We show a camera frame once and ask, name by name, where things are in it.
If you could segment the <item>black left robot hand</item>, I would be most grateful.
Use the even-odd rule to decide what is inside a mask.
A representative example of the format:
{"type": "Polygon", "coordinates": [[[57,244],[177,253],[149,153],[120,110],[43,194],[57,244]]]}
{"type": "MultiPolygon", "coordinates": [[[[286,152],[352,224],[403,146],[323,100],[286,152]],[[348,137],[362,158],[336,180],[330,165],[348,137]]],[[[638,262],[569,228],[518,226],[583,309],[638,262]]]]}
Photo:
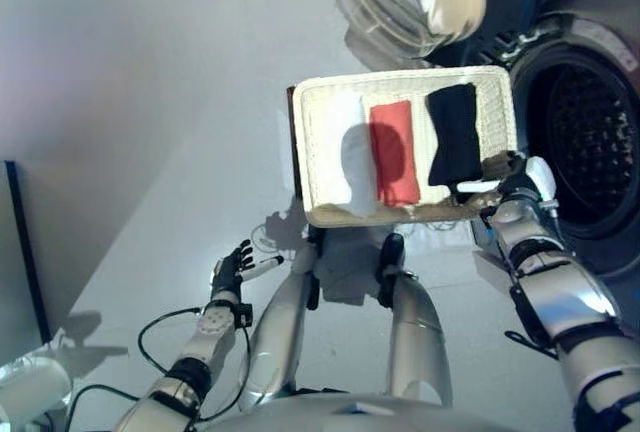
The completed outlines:
{"type": "Polygon", "coordinates": [[[231,293],[241,299],[241,285],[254,280],[284,263],[284,257],[275,255],[255,262],[253,246],[249,239],[243,240],[229,255],[220,259],[210,280],[210,299],[221,293],[231,293]]]}

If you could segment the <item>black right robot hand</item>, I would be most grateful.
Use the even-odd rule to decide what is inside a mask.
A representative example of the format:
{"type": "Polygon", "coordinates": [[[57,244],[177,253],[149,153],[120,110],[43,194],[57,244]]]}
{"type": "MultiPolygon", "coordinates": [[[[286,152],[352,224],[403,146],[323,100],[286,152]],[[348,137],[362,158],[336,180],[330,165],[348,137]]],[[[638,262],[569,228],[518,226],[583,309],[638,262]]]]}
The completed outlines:
{"type": "Polygon", "coordinates": [[[557,185],[548,163],[539,156],[503,151],[481,162],[481,178],[455,183],[457,197],[469,196],[484,207],[528,198],[542,209],[557,209],[557,185]]]}

